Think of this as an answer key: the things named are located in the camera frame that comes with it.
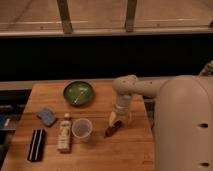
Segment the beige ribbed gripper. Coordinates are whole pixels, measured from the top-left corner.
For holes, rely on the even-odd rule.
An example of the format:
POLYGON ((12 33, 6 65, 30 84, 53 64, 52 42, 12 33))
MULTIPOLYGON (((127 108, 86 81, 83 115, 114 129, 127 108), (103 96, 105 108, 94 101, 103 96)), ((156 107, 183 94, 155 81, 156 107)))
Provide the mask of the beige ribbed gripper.
POLYGON ((117 118, 116 114, 127 115, 127 120, 131 121, 132 118, 132 113, 130 112, 131 100, 132 97, 130 95, 118 95, 116 97, 114 112, 111 112, 109 117, 109 126, 114 126, 114 123, 116 122, 117 118))

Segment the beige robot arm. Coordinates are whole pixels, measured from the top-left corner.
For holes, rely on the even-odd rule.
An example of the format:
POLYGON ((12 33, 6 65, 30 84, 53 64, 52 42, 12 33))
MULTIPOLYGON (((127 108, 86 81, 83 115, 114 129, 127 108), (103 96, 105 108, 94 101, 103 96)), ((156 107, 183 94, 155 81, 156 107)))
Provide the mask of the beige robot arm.
POLYGON ((130 114, 133 95, 155 100, 155 171, 213 171, 213 76, 127 75, 112 86, 110 124, 130 114))

